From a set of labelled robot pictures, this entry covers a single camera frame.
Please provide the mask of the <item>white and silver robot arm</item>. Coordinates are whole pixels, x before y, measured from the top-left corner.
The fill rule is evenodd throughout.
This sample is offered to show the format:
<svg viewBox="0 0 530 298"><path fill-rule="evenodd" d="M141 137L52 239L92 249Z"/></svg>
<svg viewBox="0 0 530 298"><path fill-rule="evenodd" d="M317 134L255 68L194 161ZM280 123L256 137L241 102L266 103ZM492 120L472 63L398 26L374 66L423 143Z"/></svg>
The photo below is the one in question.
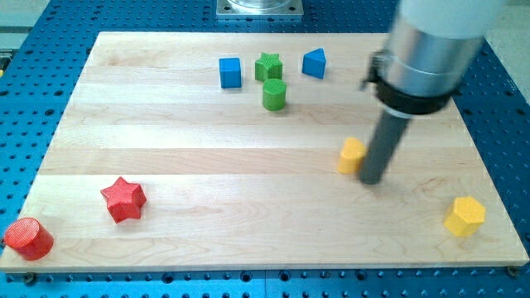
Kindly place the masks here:
<svg viewBox="0 0 530 298"><path fill-rule="evenodd" d="M365 83L384 112L410 119L446 106L504 0L401 0Z"/></svg>

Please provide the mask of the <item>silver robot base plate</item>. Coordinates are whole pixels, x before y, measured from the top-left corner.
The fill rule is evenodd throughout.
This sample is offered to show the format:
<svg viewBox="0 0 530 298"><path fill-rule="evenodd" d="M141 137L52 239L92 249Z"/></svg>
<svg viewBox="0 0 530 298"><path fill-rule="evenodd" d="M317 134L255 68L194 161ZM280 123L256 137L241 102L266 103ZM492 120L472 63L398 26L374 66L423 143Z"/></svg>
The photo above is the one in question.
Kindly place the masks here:
<svg viewBox="0 0 530 298"><path fill-rule="evenodd" d="M218 17L301 17L302 0L216 0Z"/></svg>

